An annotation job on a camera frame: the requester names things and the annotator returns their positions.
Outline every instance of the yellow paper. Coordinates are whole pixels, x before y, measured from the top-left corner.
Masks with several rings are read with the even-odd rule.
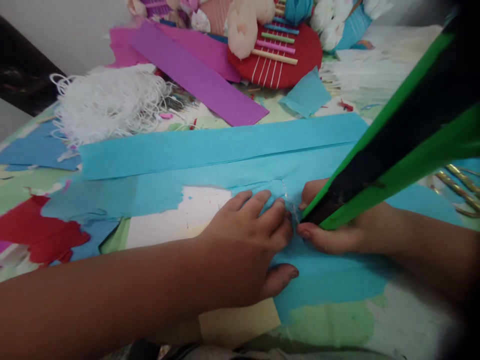
[[[198,317],[203,342],[224,348],[238,346],[280,326],[273,298],[241,308],[225,308]]]

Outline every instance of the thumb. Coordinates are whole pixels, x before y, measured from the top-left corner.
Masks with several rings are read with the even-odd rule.
[[[290,280],[298,276],[298,269],[290,264],[280,264],[270,268],[266,273],[265,283],[260,290],[260,299],[277,296],[287,287]]]
[[[344,227],[327,231],[311,222],[298,225],[296,232],[320,252],[326,254],[343,254],[358,250],[362,239],[362,231],[352,227]]]

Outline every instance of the red circular loom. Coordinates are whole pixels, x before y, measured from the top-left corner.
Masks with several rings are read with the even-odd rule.
[[[275,22],[273,25],[285,27],[285,25]],[[228,51],[228,61],[238,70],[244,79],[250,80],[253,84],[270,89],[294,87],[299,80],[308,72],[312,71],[315,66],[320,68],[322,65],[322,46],[320,45],[319,35],[306,24],[302,23],[296,28],[287,27],[299,30],[298,35],[266,29],[258,24],[257,39],[293,48],[295,49],[295,54],[272,50],[258,45],[255,45],[255,49],[297,59],[298,63],[296,65],[271,60],[254,54],[240,60],[230,50]],[[270,40],[262,37],[262,32],[295,39],[295,42],[288,44]]]

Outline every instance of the white string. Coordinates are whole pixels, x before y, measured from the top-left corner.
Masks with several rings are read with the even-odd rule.
[[[53,123],[73,147],[154,131],[172,84],[146,71],[112,69],[87,76],[52,74],[60,101]],[[52,132],[52,136],[65,139]]]
[[[190,127],[194,127],[195,129],[198,129],[198,130],[201,130],[197,125],[193,125],[193,124],[183,124],[183,125],[180,125],[179,127],[177,127],[175,130],[173,131],[179,131],[180,129],[183,129],[183,128],[190,128]]]

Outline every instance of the wall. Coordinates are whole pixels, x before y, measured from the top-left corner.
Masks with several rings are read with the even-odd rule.
[[[0,98],[0,142],[13,134],[32,117]]]
[[[393,0],[393,8],[380,16],[375,25],[426,26],[443,25],[452,1]]]
[[[0,15],[67,75],[112,63],[104,37],[130,21],[125,0],[0,0]]]

